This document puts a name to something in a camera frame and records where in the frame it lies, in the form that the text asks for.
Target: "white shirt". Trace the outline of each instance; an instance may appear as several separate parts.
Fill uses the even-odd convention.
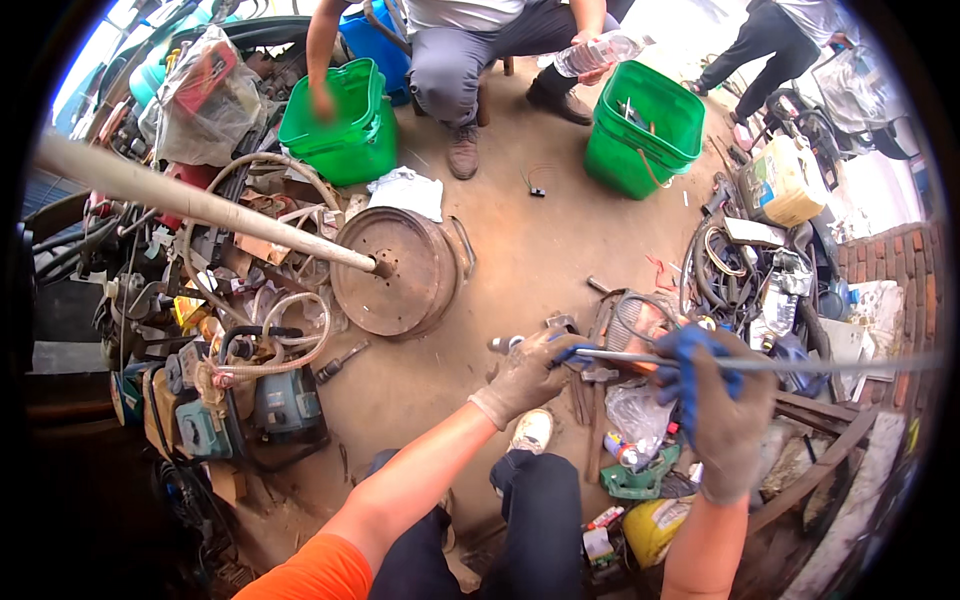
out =
[[[526,0],[405,0],[404,4],[412,32],[432,27],[495,32],[520,16]]]
[[[843,32],[853,44],[860,41],[859,30],[847,11],[836,0],[776,0],[804,35],[818,46],[826,46],[830,36]]]

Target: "shoe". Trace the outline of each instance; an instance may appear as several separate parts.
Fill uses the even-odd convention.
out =
[[[730,120],[733,121],[734,125],[742,125],[743,127],[750,127],[747,125],[747,117],[741,117],[736,113],[736,110],[730,111]]]
[[[480,155],[477,153],[477,124],[467,123],[450,130],[450,145],[446,149],[446,164],[458,180],[468,180],[477,172]]]
[[[527,90],[527,102],[536,108],[552,112],[577,125],[593,125],[593,111],[577,98],[573,91],[564,95],[557,95],[543,89],[537,80],[530,84]]]
[[[511,450],[530,450],[534,454],[542,454],[553,433],[553,417],[542,408],[535,408],[520,415],[516,422],[514,437],[510,440]]]
[[[444,509],[448,515],[453,517],[453,490],[447,488],[444,492],[444,496],[440,499],[440,502],[437,503],[437,506]],[[453,522],[450,521],[450,526],[446,528],[444,532],[443,544],[444,544],[444,554],[447,554],[453,550],[453,546],[456,545],[457,538],[453,533]]]
[[[710,90],[708,90],[704,83],[699,79],[695,82],[692,82],[691,80],[684,80],[680,82],[680,85],[700,96],[701,98],[706,98],[710,93]]]

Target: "dirt floor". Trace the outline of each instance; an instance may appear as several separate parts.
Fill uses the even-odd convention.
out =
[[[732,96],[725,99],[720,92],[707,100],[703,152],[690,171],[669,189],[635,202],[584,172],[590,128],[526,103],[523,93],[537,72],[533,59],[516,59],[514,76],[504,76],[500,64],[487,75],[491,122],[480,131],[480,169],[472,180],[449,175],[445,133],[436,122],[415,116],[409,106],[397,111],[400,163],[444,182],[444,216],[463,221],[476,269],[442,324],[422,339],[394,343],[352,325],[330,340],[315,368],[363,337],[370,337],[372,346],[321,388],[333,443],[280,475],[248,477],[249,502],[237,513],[246,532],[245,554],[256,568],[287,559],[342,505],[352,485],[345,481],[338,444],[346,448],[348,470],[362,476],[375,452],[414,440],[485,384],[500,358],[487,350],[491,338],[529,335],[557,310],[574,315],[586,331],[599,298],[586,286],[588,276],[611,287],[652,292],[656,267],[645,254],[664,263],[683,260],[700,206],[711,195],[713,174],[724,170],[708,135],[721,148],[730,143],[723,116],[728,108],[713,96],[725,104],[732,104]],[[601,89],[581,86],[577,93],[593,106]],[[546,198],[531,197],[520,176],[521,169],[535,165],[546,165],[534,180],[547,190]],[[588,428],[576,423],[569,391],[546,408],[556,420],[549,451],[582,471]],[[511,433],[496,435],[454,483],[453,525],[459,536],[502,522],[488,474]],[[584,519],[611,504],[599,486],[585,484],[581,494]],[[455,572],[468,586],[469,573],[461,569]]]

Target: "plastic water bottle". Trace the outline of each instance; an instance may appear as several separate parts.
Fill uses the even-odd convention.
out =
[[[635,58],[643,49],[655,43],[648,36],[634,39],[614,29],[587,43],[570,46],[554,57],[557,70],[564,77],[576,77],[594,71],[608,62],[623,62]]]

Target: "jeans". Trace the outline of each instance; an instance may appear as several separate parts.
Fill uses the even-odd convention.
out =
[[[378,452],[371,473],[397,452]],[[579,598],[583,541],[577,469],[556,454],[511,450],[493,465],[490,481],[503,491],[507,538],[491,572],[469,597]],[[435,506],[400,536],[373,579],[370,600],[467,598],[446,567],[441,540],[449,524],[450,515]]]
[[[617,29],[634,0],[608,0],[604,31]],[[569,5],[560,0],[530,0],[520,15],[495,32],[469,32],[435,27],[413,34],[410,90],[433,118],[461,127],[474,118],[480,72],[500,57],[526,57],[558,52],[577,35]],[[551,94],[563,96],[577,84],[550,65],[537,78]]]
[[[804,34],[782,8],[772,2],[759,5],[740,27],[733,46],[717,57],[700,77],[705,89],[713,89],[733,71],[751,60],[776,53],[743,92],[736,115],[747,118],[763,106],[780,85],[800,77],[820,58],[820,47]]]

